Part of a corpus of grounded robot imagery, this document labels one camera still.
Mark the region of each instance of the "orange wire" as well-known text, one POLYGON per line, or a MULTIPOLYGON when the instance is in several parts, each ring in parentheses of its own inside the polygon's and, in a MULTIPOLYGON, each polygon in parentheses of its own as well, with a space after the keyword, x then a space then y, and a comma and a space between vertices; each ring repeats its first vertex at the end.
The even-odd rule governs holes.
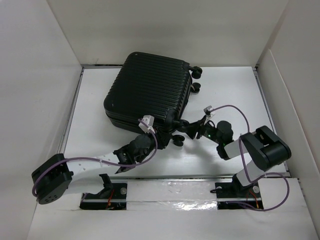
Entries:
POLYGON ((256 204, 256 208, 258 209, 258 208, 259 208, 259 204, 258 204, 258 200, 257 200, 256 195, 255 195, 251 190, 249 190, 249 193, 254 197, 254 199, 255 199, 255 204, 256 204))
POLYGON ((112 196, 114 195, 114 192, 115 192, 115 190, 113 189, 112 192, 111 192, 110 197, 108 198, 108 204, 107 204, 107 206, 106 206, 107 208, 111 205, 110 201, 111 201, 111 199, 112 199, 112 196))

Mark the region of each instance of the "cable connector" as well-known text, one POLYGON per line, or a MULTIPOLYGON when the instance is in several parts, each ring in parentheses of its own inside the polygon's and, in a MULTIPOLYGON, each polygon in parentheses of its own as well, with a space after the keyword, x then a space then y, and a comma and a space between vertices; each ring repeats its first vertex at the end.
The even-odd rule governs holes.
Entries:
POLYGON ((213 110, 212 106, 207 106, 205 109, 203 109, 206 116, 204 124, 206 124, 214 116, 214 113, 212 113, 212 110, 213 110))
POLYGON ((143 123, 139 123, 139 128, 142 129, 145 133, 149 134, 150 132, 155 133, 154 128, 152 127, 154 125, 155 117, 151 115, 144 115, 141 119, 142 122, 144 122, 147 126, 145 126, 143 123))

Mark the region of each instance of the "white floor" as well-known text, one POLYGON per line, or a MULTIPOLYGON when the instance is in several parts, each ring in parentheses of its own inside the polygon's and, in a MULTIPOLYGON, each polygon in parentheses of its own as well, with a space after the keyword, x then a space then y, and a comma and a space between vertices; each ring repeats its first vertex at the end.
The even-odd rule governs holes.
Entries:
MULTIPOLYGON (((111 153, 128 144, 137 134, 111 124, 106 116, 103 102, 115 80, 119 68, 85 69, 72 118, 65 157, 94 157, 111 153)), ((199 94, 190 95, 182 118, 197 121, 204 115, 203 109, 232 104, 247 116, 251 131, 271 123, 251 67, 204 67, 199 94)), ((216 112, 215 123, 226 120, 232 124, 234 138, 246 133, 243 117, 233 108, 216 112)), ((107 174, 119 178, 141 177, 221 177, 232 176, 243 166, 240 157, 229 161, 220 159, 217 145, 206 139, 191 140, 186 137, 182 148, 169 144, 159 150, 154 159, 145 165, 125 173, 114 175, 116 167, 110 167, 107 174)), ((274 167, 274 172, 286 172, 283 164, 274 167)))
MULTIPOLYGON (((297 179, 290 195, 270 212, 217 210, 210 181, 130 181, 128 210, 80 210, 80 194, 38 205, 28 240, 317 240, 297 179)), ((263 205, 286 192, 281 178, 259 181, 263 205)))

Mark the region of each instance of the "white backdrop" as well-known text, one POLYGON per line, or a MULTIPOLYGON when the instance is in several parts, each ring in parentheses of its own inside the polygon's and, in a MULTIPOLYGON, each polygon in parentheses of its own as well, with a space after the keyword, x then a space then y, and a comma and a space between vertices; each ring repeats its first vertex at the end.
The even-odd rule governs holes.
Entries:
POLYGON ((274 43, 258 69, 277 133, 292 150, 290 173, 320 235, 320 2, 290 0, 274 43))
POLYGON ((57 152, 81 66, 44 0, 0 1, 0 239, 27 238, 31 173, 57 152))
POLYGON ((255 66, 288 0, 47 0, 81 64, 134 51, 255 66))

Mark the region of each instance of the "suitcase ribbed shell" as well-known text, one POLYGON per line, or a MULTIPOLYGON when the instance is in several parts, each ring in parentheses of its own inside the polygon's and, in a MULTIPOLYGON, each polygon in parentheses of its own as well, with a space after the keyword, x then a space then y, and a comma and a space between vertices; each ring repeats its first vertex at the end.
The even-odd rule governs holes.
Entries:
POLYGON ((138 119, 154 116, 154 127, 173 131, 190 94, 189 63, 148 53, 133 52, 124 62, 104 109, 112 124, 141 133, 138 119))

